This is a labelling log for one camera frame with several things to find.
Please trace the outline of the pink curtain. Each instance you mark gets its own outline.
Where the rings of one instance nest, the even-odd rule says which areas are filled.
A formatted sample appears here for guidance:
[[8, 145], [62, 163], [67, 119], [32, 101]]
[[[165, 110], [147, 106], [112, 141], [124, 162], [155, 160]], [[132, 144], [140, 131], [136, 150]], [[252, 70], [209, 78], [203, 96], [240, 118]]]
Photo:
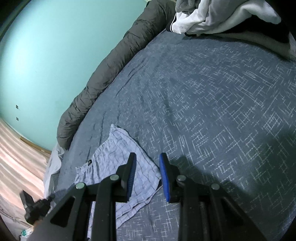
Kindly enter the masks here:
[[48, 154], [30, 147], [1, 120], [1, 217], [16, 239], [30, 228], [20, 192], [24, 190], [35, 201], [43, 198], [48, 159]]

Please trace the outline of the dark grey rolled duvet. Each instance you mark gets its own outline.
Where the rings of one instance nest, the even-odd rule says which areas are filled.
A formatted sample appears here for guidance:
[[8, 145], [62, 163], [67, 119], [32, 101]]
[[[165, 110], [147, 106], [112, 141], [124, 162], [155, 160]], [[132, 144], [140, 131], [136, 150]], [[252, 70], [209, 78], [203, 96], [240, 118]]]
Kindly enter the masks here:
[[97, 98], [111, 84], [125, 65], [152, 41], [175, 15], [173, 1], [149, 1], [114, 49], [100, 62], [84, 89], [62, 114], [57, 128], [57, 142], [68, 150], [79, 125]]

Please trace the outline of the blue patterned bed sheet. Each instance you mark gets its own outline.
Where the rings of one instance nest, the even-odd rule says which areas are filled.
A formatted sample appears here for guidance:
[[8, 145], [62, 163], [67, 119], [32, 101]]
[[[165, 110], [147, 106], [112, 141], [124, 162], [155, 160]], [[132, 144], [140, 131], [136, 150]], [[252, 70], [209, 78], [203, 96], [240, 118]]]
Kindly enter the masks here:
[[65, 152], [57, 190], [125, 129], [157, 163], [219, 183], [267, 240], [295, 217], [295, 62], [255, 45], [164, 31], [93, 104]]

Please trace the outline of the stack of folded clothes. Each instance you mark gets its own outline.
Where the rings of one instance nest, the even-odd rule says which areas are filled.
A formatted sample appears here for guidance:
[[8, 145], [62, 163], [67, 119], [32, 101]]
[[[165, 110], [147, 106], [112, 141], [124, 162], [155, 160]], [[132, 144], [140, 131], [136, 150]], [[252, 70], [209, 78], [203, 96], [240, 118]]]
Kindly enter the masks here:
[[176, 1], [166, 29], [249, 41], [295, 60], [295, 1]]

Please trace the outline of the light grey pillow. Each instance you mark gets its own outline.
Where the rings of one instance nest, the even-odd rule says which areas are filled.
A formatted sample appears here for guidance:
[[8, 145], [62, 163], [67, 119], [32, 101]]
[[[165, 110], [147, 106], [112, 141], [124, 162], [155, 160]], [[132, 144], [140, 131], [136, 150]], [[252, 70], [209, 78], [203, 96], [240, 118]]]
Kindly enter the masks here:
[[58, 186], [58, 179], [62, 167], [65, 150], [57, 143], [55, 144], [44, 173], [44, 198], [54, 193]]

